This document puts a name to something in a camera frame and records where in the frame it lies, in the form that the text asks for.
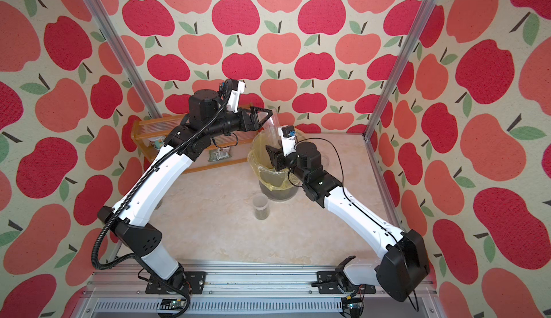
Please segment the tall clear jar with beans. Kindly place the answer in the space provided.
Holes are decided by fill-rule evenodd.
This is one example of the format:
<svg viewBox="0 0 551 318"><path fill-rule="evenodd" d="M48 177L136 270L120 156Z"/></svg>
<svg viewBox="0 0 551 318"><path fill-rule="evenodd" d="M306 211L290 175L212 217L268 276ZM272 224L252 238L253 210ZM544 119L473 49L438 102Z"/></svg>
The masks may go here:
<svg viewBox="0 0 551 318"><path fill-rule="evenodd" d="M277 114L272 115L264 124L263 129L266 132L267 144L272 147L279 147L281 137L278 134L280 127Z"/></svg>

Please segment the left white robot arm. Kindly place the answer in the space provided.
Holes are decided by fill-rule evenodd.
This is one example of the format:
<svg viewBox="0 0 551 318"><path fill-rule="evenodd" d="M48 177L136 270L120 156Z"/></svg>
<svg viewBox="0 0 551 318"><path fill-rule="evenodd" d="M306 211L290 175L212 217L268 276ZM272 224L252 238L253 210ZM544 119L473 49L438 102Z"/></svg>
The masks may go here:
<svg viewBox="0 0 551 318"><path fill-rule="evenodd" d="M145 173L115 206L104 206L98 212L104 227L91 251L95 269L112 269L134 259L170 294L189 295L184 289L187 281L182 265L162 245L162 232L149 220L176 179L210 147L215 137L259 131L272 117L270 109L239 107L239 95L239 91L223 86L219 92L200 90L189 98L188 114L170 131ZM99 250L108 232L113 232L131 253L100 263Z"/></svg>

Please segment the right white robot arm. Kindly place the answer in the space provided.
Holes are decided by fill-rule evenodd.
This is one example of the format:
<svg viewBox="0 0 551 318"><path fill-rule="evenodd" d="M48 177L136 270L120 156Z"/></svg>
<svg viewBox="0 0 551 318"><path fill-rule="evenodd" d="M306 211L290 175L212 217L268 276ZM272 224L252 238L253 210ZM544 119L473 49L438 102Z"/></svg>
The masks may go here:
<svg viewBox="0 0 551 318"><path fill-rule="evenodd" d="M292 151L272 146L265 149L276 170L287 170L297 177L308 199L341 218L379 257L377 265L357 257L345 261L341 273L348 283L380 286L398 302L414 294L430 273L426 245L419 232L405 232L360 203L342 180L324 169L315 144L300 141Z"/></svg>

